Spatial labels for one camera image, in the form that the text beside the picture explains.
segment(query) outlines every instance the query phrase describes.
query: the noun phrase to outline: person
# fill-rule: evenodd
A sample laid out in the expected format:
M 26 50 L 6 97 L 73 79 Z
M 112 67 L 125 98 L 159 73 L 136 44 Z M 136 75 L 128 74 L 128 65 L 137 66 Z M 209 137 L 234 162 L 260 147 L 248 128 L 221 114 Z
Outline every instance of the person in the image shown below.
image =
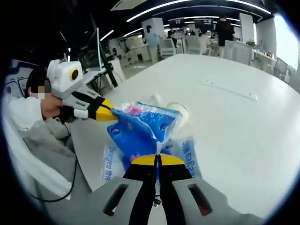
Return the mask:
M 171 30 L 168 31 L 168 37 L 167 38 L 172 39 L 175 48 L 177 48 L 177 39 L 174 38 L 174 32 L 173 31 L 171 31 Z
M 216 32 L 218 35 L 218 48 L 219 56 L 224 56 L 225 41 L 233 41 L 234 29 L 233 26 L 226 20 L 226 16 L 220 17 L 220 20 L 216 24 Z
M 151 25 L 148 25 L 146 27 L 146 30 L 147 30 L 147 32 L 146 32 L 146 35 L 145 35 L 145 39 L 146 39 L 146 42 L 149 46 L 152 64 L 154 65 L 154 64 L 158 63 L 159 36 L 155 31 L 152 30 Z
M 70 126 L 59 118 L 62 100 L 52 95 L 46 75 L 43 67 L 32 70 L 24 97 L 9 98 L 9 115 L 30 150 L 36 150 L 38 145 L 73 157 Z
M 201 54 L 207 54 L 207 48 L 211 46 L 210 37 L 208 35 L 207 29 L 201 29 L 201 34 L 199 34 Z

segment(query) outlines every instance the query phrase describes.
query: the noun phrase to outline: white jacket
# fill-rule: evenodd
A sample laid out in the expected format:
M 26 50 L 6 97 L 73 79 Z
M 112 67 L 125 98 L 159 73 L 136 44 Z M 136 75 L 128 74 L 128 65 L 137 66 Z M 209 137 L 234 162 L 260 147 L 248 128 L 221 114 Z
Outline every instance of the white jacket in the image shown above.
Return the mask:
M 37 159 L 16 131 L 30 131 L 34 124 L 43 122 L 40 100 L 34 97 L 6 97 L 3 102 L 4 131 L 10 153 L 34 179 L 54 194 L 62 197 L 69 192 L 71 183 L 57 171 Z

